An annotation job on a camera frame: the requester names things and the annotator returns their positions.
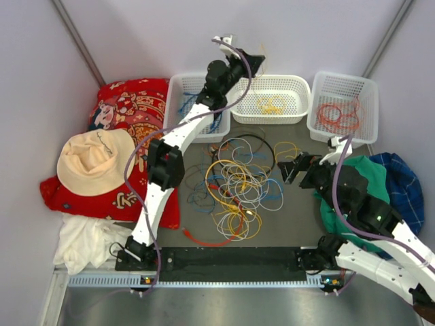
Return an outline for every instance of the metal floor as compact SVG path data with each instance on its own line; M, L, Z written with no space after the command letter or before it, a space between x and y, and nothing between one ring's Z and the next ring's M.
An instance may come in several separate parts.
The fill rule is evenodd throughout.
M236 137L251 130L251 126L233 129ZM266 140L272 145L291 141L303 151L325 154L325 143L312 141L306 120L296 125L261 126ZM249 139L253 147L258 141ZM192 145L184 156L185 168L203 160L203 145ZM268 158L270 151L261 150ZM366 147L354 150L354 155L368 154ZM278 168L276 178L280 177ZM191 184L200 181L191 179ZM186 202L191 191L182 183L179 187L181 227L201 241L221 242L211 217L196 212ZM277 212L258 211L263 226L257 237L230 243L234 247L305 247L316 246L324 234L319 214L319 200L312 190L302 190L293 185L284 187L285 203ZM180 230L159 229L161 247L196 247ZM71 310L79 314L110 289L67 290L65 302L71 300ZM140 300L129 293L118 293L91 309L82 319L75 320L65 309L61 312L59 326L218 326L218 325L324 325L324 326L414 326L421 319L398 296L380 285L357 277L340 297L325 297L320 290L311 289L157 289L151 296Z

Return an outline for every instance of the storage basket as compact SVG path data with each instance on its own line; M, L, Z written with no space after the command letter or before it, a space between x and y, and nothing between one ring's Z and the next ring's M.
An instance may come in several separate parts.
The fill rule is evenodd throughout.
M188 94L198 94L204 87L206 73L174 75L169 82L168 99L164 112L163 128L175 126L189 112L195 103L195 97ZM219 143L230 132L230 110L222 113L219 126L211 133L208 125L195 138L193 143Z
M247 79L241 79L228 93L228 103L245 91ZM296 124L309 108L310 87L293 75L261 75L252 80L246 97L231 109L241 124Z
M353 147L372 144L378 137L378 122L379 91L374 81L325 71L316 74L307 118L312 139L327 142L352 131Z

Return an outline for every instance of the plastic bin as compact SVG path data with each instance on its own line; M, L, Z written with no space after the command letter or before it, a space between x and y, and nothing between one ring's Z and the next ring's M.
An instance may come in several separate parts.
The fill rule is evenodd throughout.
M241 79L229 92L228 102L236 101L246 86L247 79ZM262 75L252 80L246 97L231 112L241 124L296 124L308 113L309 98L310 87L301 77ZM279 110L268 111L267 103Z
M178 124L189 112L194 104L193 100L184 107L183 112L179 112L183 104L191 98L190 95L184 95L184 93L198 94L204 87L205 75L206 73L180 74L174 75L171 78L164 112L163 128ZM208 125L195 138L193 143L219 143L230 132L230 123L230 110L226 110L222 113L222 120L219 126L213 132L208 133L211 126Z
M329 121L336 122L341 115L349 114L357 104L358 110L353 113L356 117L346 118L348 121L343 122L347 124L347 128L335 128L331 127L333 125L329 123L324 123L324 115ZM323 111L325 107L328 107L327 113ZM315 141L327 142L334 135L345 136L349 134L350 126L357 126L356 122L358 127L353 131L353 147L374 143L378 137L379 122L379 91L377 84L371 79L362 77L325 71L317 73L314 78L307 118L310 137Z

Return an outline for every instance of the blue plaid cloth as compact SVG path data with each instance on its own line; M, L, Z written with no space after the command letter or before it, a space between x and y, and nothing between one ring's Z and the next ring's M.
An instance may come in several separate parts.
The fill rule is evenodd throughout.
M417 175L395 153L382 153L369 158L387 169L385 185L390 204L418 235L424 223L424 200Z

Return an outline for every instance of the red cushion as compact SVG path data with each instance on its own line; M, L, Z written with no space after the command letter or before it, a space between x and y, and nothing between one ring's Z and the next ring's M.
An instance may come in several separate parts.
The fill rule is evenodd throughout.
M163 127L168 82L167 79L136 79L103 86L98 93L98 103L90 114L89 130L124 128L137 145L146 135ZM136 155L135 167L128 178L142 198L145 198L147 191L148 144L149 141ZM57 177L45 180L39 188L48 208L74 215L137 221L142 209L125 184L93 197L71 193ZM179 227L177 190L169 197L160 226L171 229Z

